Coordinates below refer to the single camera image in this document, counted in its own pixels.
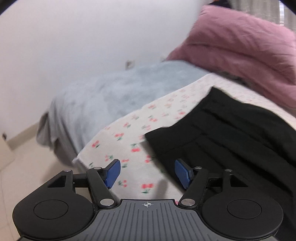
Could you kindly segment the black pants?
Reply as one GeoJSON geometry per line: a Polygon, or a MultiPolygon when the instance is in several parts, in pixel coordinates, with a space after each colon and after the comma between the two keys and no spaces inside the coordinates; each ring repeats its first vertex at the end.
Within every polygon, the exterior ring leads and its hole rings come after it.
{"type": "Polygon", "coordinates": [[[295,239],[295,130],[278,115],[213,87],[185,117],[145,138],[172,177],[176,159],[212,173],[233,169],[281,205],[278,236],[295,239]]]}

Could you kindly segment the cherry print bed sheet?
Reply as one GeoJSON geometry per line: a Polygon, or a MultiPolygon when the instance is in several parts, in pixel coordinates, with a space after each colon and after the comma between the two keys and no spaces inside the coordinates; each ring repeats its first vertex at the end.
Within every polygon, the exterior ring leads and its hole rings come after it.
{"type": "Polygon", "coordinates": [[[175,124],[188,114],[209,92],[217,87],[232,98],[268,109],[291,126],[295,117],[255,91],[214,73],[116,120],[102,129],[73,160],[80,172],[94,167],[106,167],[118,159],[121,171],[112,186],[119,199],[174,199],[183,190],[166,173],[147,141],[145,133],[175,124]]]}

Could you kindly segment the pink duvet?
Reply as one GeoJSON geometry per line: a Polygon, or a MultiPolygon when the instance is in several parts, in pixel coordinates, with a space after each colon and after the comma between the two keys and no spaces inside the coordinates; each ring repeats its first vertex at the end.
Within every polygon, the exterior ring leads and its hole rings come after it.
{"type": "Polygon", "coordinates": [[[295,33],[286,27],[208,4],[167,59],[229,73],[276,104],[295,108],[295,33]]]}

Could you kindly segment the grey star curtain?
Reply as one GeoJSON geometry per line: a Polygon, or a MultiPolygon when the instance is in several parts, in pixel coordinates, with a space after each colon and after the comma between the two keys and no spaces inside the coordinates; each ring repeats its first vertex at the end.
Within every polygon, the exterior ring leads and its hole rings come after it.
{"type": "Polygon", "coordinates": [[[284,26],[295,32],[295,14],[281,1],[276,0],[235,0],[230,1],[238,11],[284,26]]]}

